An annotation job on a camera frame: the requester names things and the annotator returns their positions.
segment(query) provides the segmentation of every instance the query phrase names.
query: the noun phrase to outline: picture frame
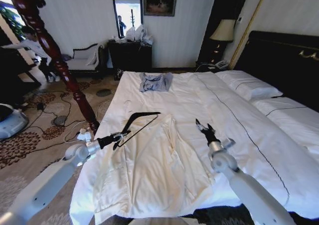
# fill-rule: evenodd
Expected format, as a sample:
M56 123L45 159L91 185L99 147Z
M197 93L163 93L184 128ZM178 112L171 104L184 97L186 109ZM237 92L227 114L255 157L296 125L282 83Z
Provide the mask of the picture frame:
M144 0L144 15L173 17L175 6L176 0Z

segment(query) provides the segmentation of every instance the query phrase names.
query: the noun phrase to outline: wooden bedpost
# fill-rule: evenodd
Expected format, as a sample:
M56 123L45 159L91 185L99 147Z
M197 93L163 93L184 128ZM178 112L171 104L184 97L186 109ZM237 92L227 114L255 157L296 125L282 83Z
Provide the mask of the wooden bedpost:
M73 92L73 98L78 103L80 110L89 122L90 128L96 133L99 123L95 118L95 114L80 91L76 79L70 74L67 64L62 60L61 51L52 36L44 28L44 22L39 16L40 7L45 6L44 0L12 0L16 10L24 17L29 26L31 26L37 34L39 43L44 51L52 58L56 70L67 86Z

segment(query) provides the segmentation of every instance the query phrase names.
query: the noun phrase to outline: man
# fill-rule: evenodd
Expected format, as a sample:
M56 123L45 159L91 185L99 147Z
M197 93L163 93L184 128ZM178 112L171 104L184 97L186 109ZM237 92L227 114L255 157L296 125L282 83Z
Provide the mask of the man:
M119 25L120 25L120 36L122 38L122 37L124 37L123 28L125 29L126 25L122 22L122 17L121 16L118 16L118 18L119 18Z
M56 70L54 69L53 62L48 54L41 47L38 38L35 34L35 31L28 26L23 26L21 31L24 33L26 40L22 41L19 44L11 44L2 46L2 48L7 49L20 49L24 47L29 47L35 54L41 57L41 62L39 65L39 70L44 74L47 82L56 82L60 81L60 77L58 76Z

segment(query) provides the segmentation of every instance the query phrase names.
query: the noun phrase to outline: patterned carpet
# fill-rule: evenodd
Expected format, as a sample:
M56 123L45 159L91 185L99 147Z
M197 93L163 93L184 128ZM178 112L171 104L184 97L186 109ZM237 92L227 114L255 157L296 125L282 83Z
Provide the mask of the patterned carpet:
M118 82L107 76L103 80L90 78L78 79L80 88L101 121L116 91ZM25 114L29 118L27 129L11 139L1 141L0 147L0 213L6 212L16 195L30 183L48 165L64 156L70 145L63 143L64 137L73 141L80 128L87 128L72 94L63 82L45 84L33 91L28 100ZM43 103L44 111L37 110ZM35 215L29 224L70 225L69 206L73 188L81 171L77 169L69 182L44 210ZM197 210L193 215L199 223L207 225L253 225L253 221L244 206L237 208L214 207ZM131 219L118 216L105 221L104 225L128 224Z

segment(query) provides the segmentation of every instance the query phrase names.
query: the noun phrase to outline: white armchair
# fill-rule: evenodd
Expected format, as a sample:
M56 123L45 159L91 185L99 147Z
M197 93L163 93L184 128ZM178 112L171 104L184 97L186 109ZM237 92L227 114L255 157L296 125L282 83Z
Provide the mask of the white armchair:
M73 49L73 58L66 63L72 74L100 74L107 70L108 41L95 43L87 48Z

